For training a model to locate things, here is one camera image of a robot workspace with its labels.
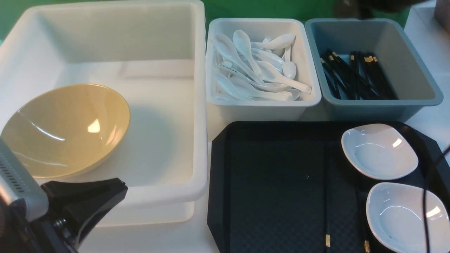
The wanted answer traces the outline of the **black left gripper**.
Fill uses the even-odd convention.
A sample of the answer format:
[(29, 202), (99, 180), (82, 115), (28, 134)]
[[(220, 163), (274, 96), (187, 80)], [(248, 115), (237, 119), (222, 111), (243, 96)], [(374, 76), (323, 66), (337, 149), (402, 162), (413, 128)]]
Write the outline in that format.
[(2, 253), (77, 253), (74, 246), (81, 246), (128, 191), (119, 178), (82, 183), (49, 181), (41, 187), (56, 228), (46, 218), (29, 223), (11, 209), (1, 208)]

